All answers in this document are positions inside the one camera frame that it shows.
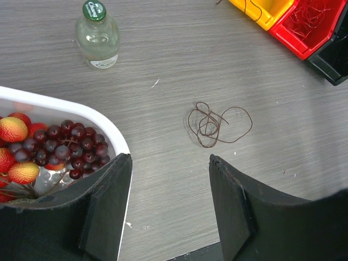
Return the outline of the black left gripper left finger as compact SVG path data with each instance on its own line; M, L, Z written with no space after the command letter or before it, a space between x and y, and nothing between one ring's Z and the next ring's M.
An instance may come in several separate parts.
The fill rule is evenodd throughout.
M117 260L131 181L121 153L36 201L1 204L1 260Z

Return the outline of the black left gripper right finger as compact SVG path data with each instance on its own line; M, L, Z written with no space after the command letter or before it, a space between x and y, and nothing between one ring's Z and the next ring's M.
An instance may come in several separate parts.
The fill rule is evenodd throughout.
M211 155L209 177L224 260L347 260L347 190L310 201Z

